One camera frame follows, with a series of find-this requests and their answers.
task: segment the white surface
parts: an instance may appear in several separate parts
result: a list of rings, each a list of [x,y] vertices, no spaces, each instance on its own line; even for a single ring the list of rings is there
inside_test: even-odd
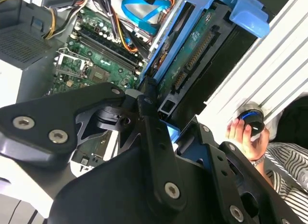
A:
[[[16,103],[22,70],[0,60],[0,107]]]
[[[271,32],[254,43],[205,102],[198,121],[212,130],[218,143],[240,106],[261,105],[267,124],[308,88],[306,1],[290,0],[271,22]]]
[[[49,172],[21,166],[3,156],[0,156],[0,169],[5,169],[0,171],[0,178],[11,183],[7,186],[0,182],[1,194],[29,202],[44,218],[48,218],[55,196],[75,178],[69,166],[60,172]]]
[[[0,224],[7,224],[19,200],[0,194]],[[11,224],[26,224],[34,212],[34,208],[22,201],[17,207]],[[44,218],[38,213],[32,224],[42,224]]]

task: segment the black bracket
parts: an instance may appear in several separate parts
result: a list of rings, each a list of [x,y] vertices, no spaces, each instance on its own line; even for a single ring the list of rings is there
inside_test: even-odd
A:
[[[106,106],[119,106],[124,99],[124,92],[117,86],[102,83],[3,107],[0,109],[0,153],[40,167],[63,168],[92,115]],[[32,119],[33,127],[17,128],[14,119],[18,117]],[[29,121],[17,122],[25,127]],[[49,138],[53,130],[63,131],[58,135],[66,133],[67,140],[54,143]]]
[[[239,216],[230,216],[236,207],[237,212],[233,214],[240,210],[242,223],[255,223],[256,219],[259,223],[282,224],[283,220],[302,223],[234,144],[210,144],[215,142],[213,134],[195,119],[186,127],[186,133],[193,138],[180,137],[177,154],[202,164],[210,172],[224,222],[238,223]]]

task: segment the blue plastic clip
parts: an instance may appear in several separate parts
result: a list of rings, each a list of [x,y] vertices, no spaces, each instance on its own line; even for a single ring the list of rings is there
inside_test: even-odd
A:
[[[214,0],[208,0],[206,9],[208,9]],[[229,19],[248,32],[262,38],[270,31],[267,23],[268,15],[262,11],[263,4],[258,0],[220,0],[227,4],[231,9]]]
[[[168,124],[167,122],[164,122],[164,123],[167,125],[167,129],[168,129],[168,133],[169,133],[171,142],[175,143],[176,140],[178,139],[178,137],[180,136],[179,128],[177,128],[177,127],[175,127],[171,124]]]

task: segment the motherboard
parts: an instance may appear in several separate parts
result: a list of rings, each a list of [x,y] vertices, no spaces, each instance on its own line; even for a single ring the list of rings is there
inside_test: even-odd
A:
[[[48,94],[66,92],[102,82],[135,89],[144,60],[130,53],[112,34],[109,20],[88,8],[77,15],[74,30],[55,58],[52,88]]]
[[[48,95],[110,82],[122,90],[135,89],[146,65],[137,53],[127,51],[113,36],[110,21],[100,13],[83,8],[74,29],[55,58],[55,75]],[[80,172],[104,163],[115,154],[117,132],[106,131],[77,147],[72,161]]]

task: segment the metal bolt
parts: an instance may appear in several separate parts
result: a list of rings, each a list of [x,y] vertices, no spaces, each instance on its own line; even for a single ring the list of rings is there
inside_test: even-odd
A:
[[[203,129],[204,129],[204,131],[206,131],[206,132],[209,132],[209,131],[210,131],[210,129],[208,129],[207,126],[203,126]]]
[[[49,139],[55,144],[63,144],[67,141],[68,135],[63,130],[55,129],[52,130],[49,135]]]
[[[145,98],[144,101],[149,103],[149,104],[152,104],[152,101],[149,98]]]
[[[290,224],[286,219],[282,219],[282,224]]]
[[[230,147],[230,149],[231,149],[232,151],[235,151],[234,145],[229,144],[229,147]]]
[[[165,184],[165,192],[173,199],[178,199],[180,197],[179,188],[172,182],[167,182]]]
[[[118,94],[118,95],[120,94],[120,91],[118,89],[112,88],[111,91],[115,94]]]
[[[16,117],[13,119],[13,125],[15,128],[27,130],[33,128],[35,122],[30,117]]]
[[[235,218],[238,222],[242,223],[244,221],[243,213],[236,206],[231,205],[230,206],[230,212],[231,212],[233,218]]]

